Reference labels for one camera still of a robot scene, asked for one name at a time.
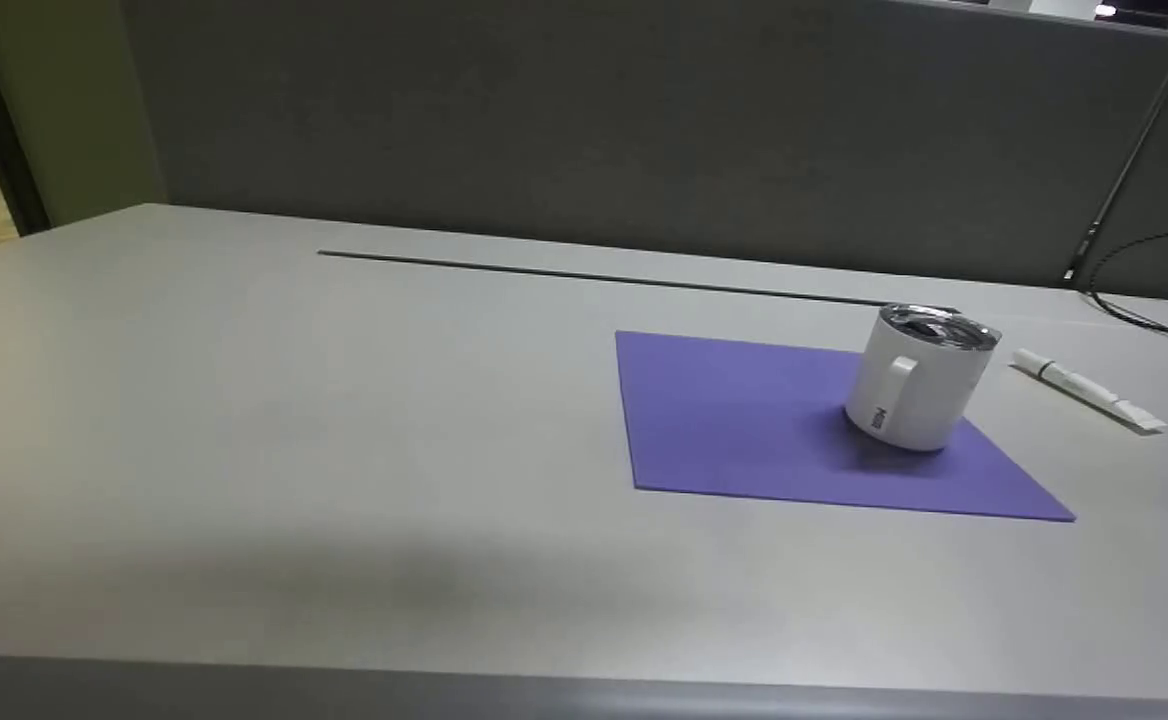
purple mousepad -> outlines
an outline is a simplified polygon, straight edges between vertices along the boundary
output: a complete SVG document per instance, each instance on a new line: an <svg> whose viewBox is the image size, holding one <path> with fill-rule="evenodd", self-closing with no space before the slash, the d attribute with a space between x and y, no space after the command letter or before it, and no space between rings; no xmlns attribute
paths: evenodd
<svg viewBox="0 0 1168 720"><path fill-rule="evenodd" d="M852 351L616 331L634 485L955 516L1078 516L976 424L898 450L845 418Z"/></svg>

cup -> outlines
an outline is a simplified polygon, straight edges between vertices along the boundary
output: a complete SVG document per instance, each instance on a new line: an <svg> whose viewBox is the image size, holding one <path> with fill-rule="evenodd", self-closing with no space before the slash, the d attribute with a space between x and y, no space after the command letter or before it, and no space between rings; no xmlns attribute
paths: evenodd
<svg viewBox="0 0 1168 720"><path fill-rule="evenodd" d="M848 418L898 448L938 450L959 424L1001 331L934 304L886 304Z"/></svg>

table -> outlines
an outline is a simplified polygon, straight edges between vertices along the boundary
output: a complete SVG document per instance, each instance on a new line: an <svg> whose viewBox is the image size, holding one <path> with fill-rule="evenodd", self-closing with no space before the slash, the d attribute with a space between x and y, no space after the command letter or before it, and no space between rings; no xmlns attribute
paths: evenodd
<svg viewBox="0 0 1168 720"><path fill-rule="evenodd" d="M616 329L864 349L872 307L324 246L959 304L1007 331L973 418L1080 525L634 490ZM161 202L6 243L0 689L1168 715L1168 436L1020 342L1168 418L1168 338L1055 289Z"/></svg>

cable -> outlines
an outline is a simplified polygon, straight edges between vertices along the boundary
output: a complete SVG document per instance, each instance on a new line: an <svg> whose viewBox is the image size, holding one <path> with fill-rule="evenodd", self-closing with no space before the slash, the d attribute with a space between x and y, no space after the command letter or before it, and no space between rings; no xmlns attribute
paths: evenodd
<svg viewBox="0 0 1168 720"><path fill-rule="evenodd" d="M1105 276L1105 268L1107 268L1112 261L1130 256L1134 246L1150 246L1150 243L1168 243L1168 230L1139 236L1139 240L1130 240L1130 243L1105 253L1105 256L1084 271L1084 280L1078 285L1078 290L1084 290L1102 313L1107 313L1107 316L1116 316L1116 320L1125 320L1125 324L1134 324L1134 329L1144 329L1144 331L1159 331L1159 336L1168 336L1168 324L1165 324L1165 320L1151 320L1151 316L1139 316L1139 313L1134 313L1134 307L1125 307L1125 304L1112 304L1112 300L1102 290L1102 276Z"/></svg>
<svg viewBox="0 0 1168 720"><path fill-rule="evenodd" d="M337 246L322 246L316 256L372 261L372 265L421 265L421 268L466 268L466 271L499 271L499 276L552 276L552 280L581 280L581 285L640 285L640 289L676 289L676 290L771 294L771 300L809 300L809 304L859 304L859 307L892 304L892 300L872 300L872 294L770 290L770 289L741 289L741 285L686 285L686 280L650 280L650 276L558 271L558 268L468 265L468 261L380 256L380 253L337 253Z"/></svg>

pen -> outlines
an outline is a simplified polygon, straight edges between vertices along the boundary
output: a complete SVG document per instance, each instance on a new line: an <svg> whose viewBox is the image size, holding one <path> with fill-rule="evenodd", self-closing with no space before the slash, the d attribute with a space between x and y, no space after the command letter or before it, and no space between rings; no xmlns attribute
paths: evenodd
<svg viewBox="0 0 1168 720"><path fill-rule="evenodd" d="M1055 392L1080 398L1080 404L1092 404L1097 411L1138 428L1139 436L1156 436L1165 431L1168 424L1159 417L1151 417L1150 406L1134 404L1134 398L1120 398L1112 388L1039 355L1039 351L1030 351L1020 349L1017 360L1014 360L1024 376L1039 379L1039 383L1051 383Z"/></svg>

